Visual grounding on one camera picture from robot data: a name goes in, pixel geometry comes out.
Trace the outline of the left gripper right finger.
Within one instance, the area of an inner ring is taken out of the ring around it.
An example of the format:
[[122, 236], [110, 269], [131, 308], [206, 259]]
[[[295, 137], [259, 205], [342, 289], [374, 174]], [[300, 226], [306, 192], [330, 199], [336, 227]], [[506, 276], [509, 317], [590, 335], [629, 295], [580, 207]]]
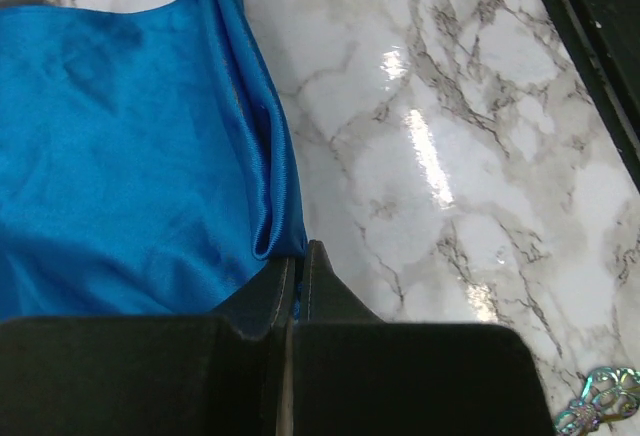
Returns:
[[380, 324], [382, 319], [372, 312], [338, 277], [325, 245], [311, 240], [304, 259], [299, 283], [300, 324]]

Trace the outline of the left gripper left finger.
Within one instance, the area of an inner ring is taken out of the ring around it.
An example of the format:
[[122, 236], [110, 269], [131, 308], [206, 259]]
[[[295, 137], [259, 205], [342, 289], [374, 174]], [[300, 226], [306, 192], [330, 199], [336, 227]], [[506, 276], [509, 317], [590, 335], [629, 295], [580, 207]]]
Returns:
[[283, 327], [293, 308], [296, 259], [275, 258], [210, 314], [222, 318], [243, 338], [263, 339]]

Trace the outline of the blue cloth napkin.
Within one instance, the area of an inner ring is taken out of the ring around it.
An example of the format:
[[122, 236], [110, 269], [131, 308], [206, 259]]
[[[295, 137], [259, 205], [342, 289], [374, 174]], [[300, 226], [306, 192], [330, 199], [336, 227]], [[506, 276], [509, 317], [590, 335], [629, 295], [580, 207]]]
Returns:
[[1, 13], [1, 316], [214, 309], [307, 238], [242, 0]]

